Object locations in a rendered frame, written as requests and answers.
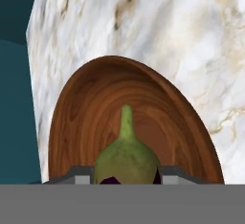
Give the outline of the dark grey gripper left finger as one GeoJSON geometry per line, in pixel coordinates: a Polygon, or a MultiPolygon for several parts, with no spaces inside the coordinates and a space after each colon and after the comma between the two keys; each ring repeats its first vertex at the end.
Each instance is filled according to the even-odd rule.
{"type": "Polygon", "coordinates": [[[73,166],[65,175],[47,181],[50,185],[92,185],[93,183],[94,168],[91,166],[73,166]]]}

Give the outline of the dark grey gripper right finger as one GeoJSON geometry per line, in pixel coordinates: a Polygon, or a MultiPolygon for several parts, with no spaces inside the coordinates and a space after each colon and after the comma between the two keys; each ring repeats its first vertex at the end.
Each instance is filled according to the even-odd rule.
{"type": "Polygon", "coordinates": [[[185,173],[179,166],[162,166],[164,185],[202,185],[203,181],[185,173]]]}

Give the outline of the brown wooden bowl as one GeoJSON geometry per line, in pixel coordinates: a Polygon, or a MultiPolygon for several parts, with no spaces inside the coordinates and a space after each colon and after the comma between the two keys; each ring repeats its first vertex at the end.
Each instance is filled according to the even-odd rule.
{"type": "Polygon", "coordinates": [[[68,79],[49,137],[49,177],[92,166],[119,135],[121,109],[132,106],[138,138],[163,166],[179,166],[206,183],[224,182],[212,139],[185,96],[162,75],[130,58],[103,56],[68,79]]]}

